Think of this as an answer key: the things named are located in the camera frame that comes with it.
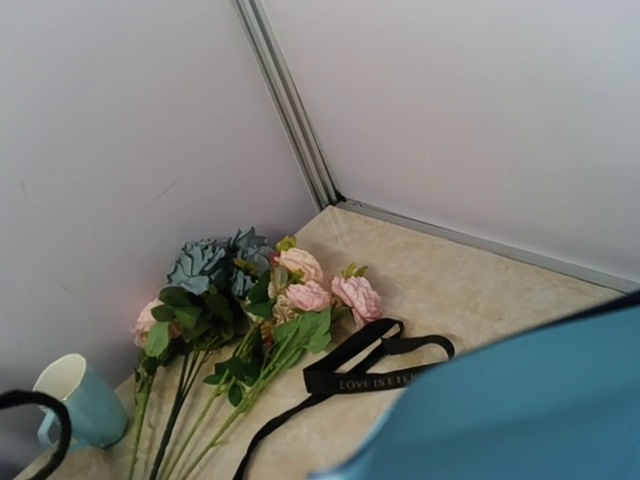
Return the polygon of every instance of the blue hydrangea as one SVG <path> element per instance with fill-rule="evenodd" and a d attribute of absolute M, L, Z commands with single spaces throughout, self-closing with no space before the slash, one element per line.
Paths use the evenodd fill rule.
<path fill-rule="evenodd" d="M 267 239 L 256 234 L 254 228 L 238 233 L 226 240 L 201 240 L 187 243 L 168 275 L 170 286 L 182 287 L 201 295 L 212 286 L 230 289 L 238 298 L 244 298 L 255 284 L 255 277 L 238 268 L 233 260 L 242 259 L 252 266 L 253 273 L 262 274 L 269 269 L 273 253 Z"/>

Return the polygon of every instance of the flower bouquet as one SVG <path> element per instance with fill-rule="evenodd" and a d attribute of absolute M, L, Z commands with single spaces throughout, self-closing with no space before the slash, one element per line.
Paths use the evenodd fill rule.
<path fill-rule="evenodd" d="M 319 262 L 286 237 L 276 250 L 253 229 L 224 242 L 185 245 L 168 276 L 169 285 L 141 313 L 133 328 L 142 347 L 136 370 L 133 478 L 142 425 L 155 373 L 181 357 L 178 389 L 157 448 L 149 480 L 188 480 L 198 465 L 224 440 L 234 423 L 251 410 L 261 394 L 305 352 L 327 349 L 331 327 L 352 317 L 362 326 L 380 318 L 380 296 L 364 277 L 366 267 L 349 265 L 326 278 Z M 201 368 L 223 345 L 237 342 L 232 355 L 215 364 L 204 383 L 208 398 L 168 465 L 163 464 L 173 428 Z M 191 462 L 181 462 L 211 415 L 216 399 L 234 407 Z"/>
<path fill-rule="evenodd" d="M 294 366 L 305 352 L 325 350 L 331 326 L 352 316 L 358 326 L 381 316 L 380 296 L 364 277 L 366 267 L 351 264 L 341 276 L 329 281 L 318 261 L 296 247 L 295 237 L 277 245 L 271 269 L 262 274 L 241 303 L 250 327 L 234 354 L 215 365 L 205 379 L 212 385 L 210 401 L 181 446 L 168 477 L 187 480 L 212 449 L 218 447 L 228 429 L 251 410 L 260 395 L 278 376 Z M 209 438 L 195 459 L 177 470 L 182 453 L 202 427 L 213 400 L 226 394 L 235 407 Z"/>

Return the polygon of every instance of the white wall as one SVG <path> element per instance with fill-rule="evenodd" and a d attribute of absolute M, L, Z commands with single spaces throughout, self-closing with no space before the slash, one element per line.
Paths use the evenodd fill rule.
<path fill-rule="evenodd" d="M 73 351 L 117 384 L 183 242 L 314 214 L 229 1 L 5 0 L 0 92 L 0 391 Z"/>
<path fill-rule="evenodd" d="M 263 0 L 341 192 L 640 280 L 640 3 Z"/>

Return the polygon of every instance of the mug handle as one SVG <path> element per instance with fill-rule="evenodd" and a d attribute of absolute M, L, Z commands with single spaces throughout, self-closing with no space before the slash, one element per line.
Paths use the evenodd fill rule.
<path fill-rule="evenodd" d="M 51 430 L 53 423 L 57 421 L 58 421 L 58 418 L 56 417 L 56 414 L 53 413 L 51 410 L 47 410 L 47 412 L 44 415 L 44 420 L 42 420 L 40 427 L 38 427 L 38 440 L 40 441 L 40 445 L 42 445 L 45 448 L 55 447 L 58 444 L 57 441 L 56 442 L 51 441 L 51 437 L 49 437 L 49 430 Z M 69 453 L 75 452 L 76 450 L 80 450 L 81 448 L 85 448 L 88 446 L 89 444 L 86 441 L 77 440 L 75 443 L 72 443 L 69 445 L 69 449 L 67 450 L 67 452 Z"/>

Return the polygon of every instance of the metal frame strip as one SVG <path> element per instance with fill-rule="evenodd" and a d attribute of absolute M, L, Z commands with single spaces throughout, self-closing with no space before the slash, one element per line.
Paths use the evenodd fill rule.
<path fill-rule="evenodd" d="M 239 13 L 242 25 L 255 52 L 258 64 L 318 210 L 322 210 L 329 205 L 337 205 L 344 210 L 446 238 L 462 245 L 486 250 L 503 257 L 536 265 L 621 292 L 630 292 L 640 288 L 640 284 L 631 280 L 597 272 L 586 267 L 566 263 L 483 238 L 455 232 L 437 225 L 431 225 L 372 205 L 366 205 L 357 200 L 346 199 L 336 189 L 336 184 L 331 177 L 318 137 L 300 99 L 261 0 L 232 1 Z"/>
<path fill-rule="evenodd" d="M 337 204 L 342 196 L 282 55 L 260 0 L 233 0 L 256 54 L 269 91 L 319 210 Z"/>

